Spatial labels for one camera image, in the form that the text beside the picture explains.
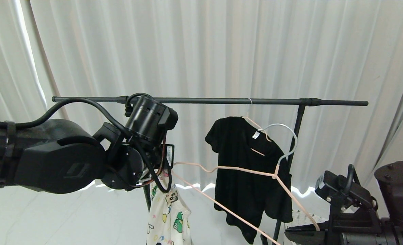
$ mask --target black garment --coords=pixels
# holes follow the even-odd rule
[[[274,173],[284,153],[274,141],[267,141],[262,132],[256,139],[252,138],[255,132],[257,130],[242,117],[221,118],[214,123],[205,140],[219,154],[218,166],[237,166]],[[278,176],[290,189],[291,175],[285,159],[280,162]],[[263,211],[273,219],[292,222],[291,198],[277,180],[269,176],[218,169],[215,200],[256,227],[260,225]],[[216,204],[214,207],[218,211],[224,210]],[[226,222],[238,226],[245,240],[253,244],[257,234],[253,228],[229,213]]]

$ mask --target hanger hook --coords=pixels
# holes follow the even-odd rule
[[[249,99],[249,100],[250,100],[251,106],[252,106],[252,105],[253,105],[253,101],[252,101],[250,98],[246,98],[246,99]],[[250,114],[251,106],[248,107],[248,110],[247,110],[247,117],[248,117],[248,115]]]
[[[263,132],[263,131],[267,130],[269,127],[277,126],[277,125],[278,125],[278,126],[285,127],[285,128],[287,128],[290,132],[292,132],[292,136],[294,137],[295,144],[294,144],[294,147],[292,148],[292,150],[291,150],[290,152],[288,152],[288,153],[285,154],[285,155],[282,155],[282,157],[279,158],[279,161],[277,162],[277,165],[276,165],[276,172],[275,172],[276,175],[277,175],[277,173],[279,172],[280,162],[283,160],[283,158],[286,158],[287,156],[289,156],[289,155],[291,155],[292,153],[295,152],[295,149],[297,148],[297,143],[298,143],[298,138],[297,138],[297,135],[295,134],[295,132],[294,132],[290,127],[286,126],[285,124],[270,124],[270,125],[268,125],[267,127],[265,127],[264,129],[258,129],[258,131],[262,131],[262,132]]]

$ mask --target hanger bar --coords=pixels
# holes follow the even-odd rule
[[[53,102],[59,102],[69,97],[53,96]],[[95,102],[116,102],[125,104],[128,96],[118,97],[83,97]],[[248,98],[182,98],[182,97],[158,97],[154,98],[164,104],[251,104]],[[317,105],[358,105],[365,107],[368,101],[358,100],[324,100],[317,98],[302,99],[251,99],[253,104],[297,104],[315,107]]]

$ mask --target white floor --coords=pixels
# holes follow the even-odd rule
[[[196,245],[247,244],[210,200],[192,189],[179,191],[192,210],[189,220]],[[214,196],[213,188],[205,192]],[[328,214],[328,203],[315,194],[301,200],[309,212],[322,217]],[[17,186],[0,189],[0,245],[142,245],[147,217],[142,190],[108,191],[91,185],[56,195]],[[272,236],[275,224],[264,215],[260,229]],[[261,244],[259,235],[254,244]]]

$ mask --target clothing rack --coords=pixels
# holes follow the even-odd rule
[[[56,97],[52,98],[53,102],[59,102],[69,97]],[[95,102],[117,102],[120,104],[126,104],[128,96],[118,96],[118,97],[85,97],[86,99],[93,100]],[[154,98],[157,101],[164,104],[295,104],[298,105],[297,119],[295,120],[294,132],[298,137],[300,132],[301,121],[303,120],[304,109],[306,107],[316,107],[319,105],[348,105],[348,106],[360,106],[366,107],[368,101],[357,101],[357,100],[324,100],[317,98],[301,98],[301,99],[249,99],[249,98],[179,98],[179,97],[162,97]],[[290,151],[292,151],[295,144],[294,138],[292,138]],[[292,153],[288,157],[288,172],[291,170],[292,159],[294,154]],[[150,200],[150,189],[149,186],[144,187],[145,201],[147,202],[148,210],[151,207]],[[279,232],[282,222],[277,220],[276,229],[274,230],[273,239],[277,240],[279,238]],[[262,244],[268,245],[268,240],[266,237],[261,235]]]

